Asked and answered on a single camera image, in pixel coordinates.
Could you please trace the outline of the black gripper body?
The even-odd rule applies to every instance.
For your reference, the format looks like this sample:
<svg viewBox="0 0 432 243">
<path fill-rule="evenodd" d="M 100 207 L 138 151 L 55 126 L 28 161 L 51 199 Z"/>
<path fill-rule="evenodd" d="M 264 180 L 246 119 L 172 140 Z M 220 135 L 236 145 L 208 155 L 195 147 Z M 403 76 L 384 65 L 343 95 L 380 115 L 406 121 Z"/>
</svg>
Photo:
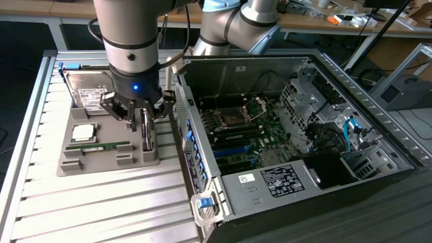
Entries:
<svg viewBox="0 0 432 243">
<path fill-rule="evenodd" d="M 147 71 L 139 73 L 120 72 L 110 65 L 116 93 L 126 99 L 148 103 L 154 106 L 163 97 L 159 85 L 159 68 L 155 64 Z"/>
</svg>

